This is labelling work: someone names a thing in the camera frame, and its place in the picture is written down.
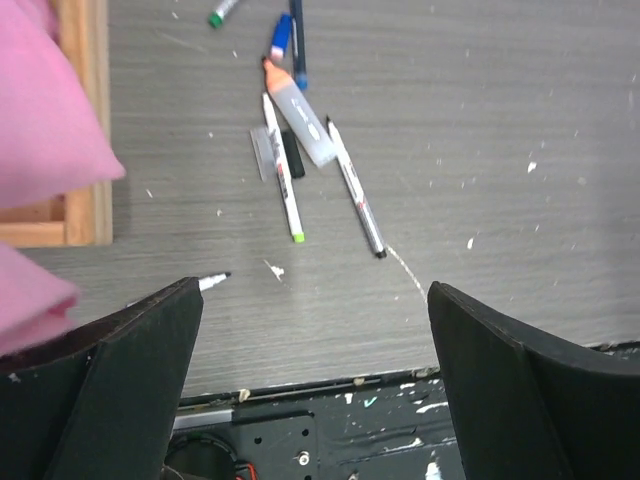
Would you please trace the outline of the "white marker with blue end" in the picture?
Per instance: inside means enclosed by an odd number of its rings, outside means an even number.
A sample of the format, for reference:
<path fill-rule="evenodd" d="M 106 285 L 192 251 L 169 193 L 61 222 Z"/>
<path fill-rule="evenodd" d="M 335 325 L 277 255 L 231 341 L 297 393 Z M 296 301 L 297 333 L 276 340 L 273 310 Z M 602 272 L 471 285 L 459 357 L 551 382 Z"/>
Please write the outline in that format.
<path fill-rule="evenodd" d="M 215 274 L 210 274 L 210 275 L 205 275 L 205 276 L 199 277 L 198 278 L 198 284 L 199 284 L 200 292 L 204 292 L 204 291 L 207 291 L 207 290 L 210 290 L 210 289 L 214 288 L 215 286 L 219 285 L 220 283 L 228 280 L 231 276 L 232 276 L 232 273 L 230 271 L 226 271 L 226 272 L 217 272 Z M 162 293 L 162 291 L 151 293 L 151 294 L 143 296 L 143 297 L 141 297 L 139 299 L 135 299 L 133 301 L 130 301 L 125 305 L 125 308 L 129 308 L 129 307 L 131 307 L 133 305 L 136 305 L 136 304 L 138 304 L 140 302 L 156 298 L 161 293 Z"/>

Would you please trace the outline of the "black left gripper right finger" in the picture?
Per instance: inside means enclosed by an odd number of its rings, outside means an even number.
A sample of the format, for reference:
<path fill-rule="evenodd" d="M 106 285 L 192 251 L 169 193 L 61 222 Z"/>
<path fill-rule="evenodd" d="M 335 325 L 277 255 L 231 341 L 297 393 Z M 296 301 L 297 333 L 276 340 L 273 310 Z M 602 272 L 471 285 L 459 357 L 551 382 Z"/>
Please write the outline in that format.
<path fill-rule="evenodd" d="M 571 343 L 440 282 L 428 311 L 467 478 L 638 478 L 638 360 Z"/>

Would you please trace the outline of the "blue marker cap with eraser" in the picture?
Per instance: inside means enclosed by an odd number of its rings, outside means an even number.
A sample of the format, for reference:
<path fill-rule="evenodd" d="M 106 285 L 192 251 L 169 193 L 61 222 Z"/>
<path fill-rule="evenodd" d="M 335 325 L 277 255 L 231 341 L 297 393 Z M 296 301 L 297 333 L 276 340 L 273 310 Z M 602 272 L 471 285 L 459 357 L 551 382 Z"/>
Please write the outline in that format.
<path fill-rule="evenodd" d="M 288 13 L 282 13 L 275 24 L 269 51 L 269 57 L 274 62 L 281 62 L 286 55 L 291 35 L 291 24 L 291 15 Z"/>

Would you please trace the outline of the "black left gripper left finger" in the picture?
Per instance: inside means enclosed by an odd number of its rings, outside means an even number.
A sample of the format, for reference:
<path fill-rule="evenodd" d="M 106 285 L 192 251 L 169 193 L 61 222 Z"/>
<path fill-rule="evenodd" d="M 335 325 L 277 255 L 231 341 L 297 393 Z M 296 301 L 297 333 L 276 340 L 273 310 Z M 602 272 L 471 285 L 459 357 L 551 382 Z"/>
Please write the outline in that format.
<path fill-rule="evenodd" d="M 202 310 L 187 277 L 3 357 L 2 478 L 159 478 Z"/>

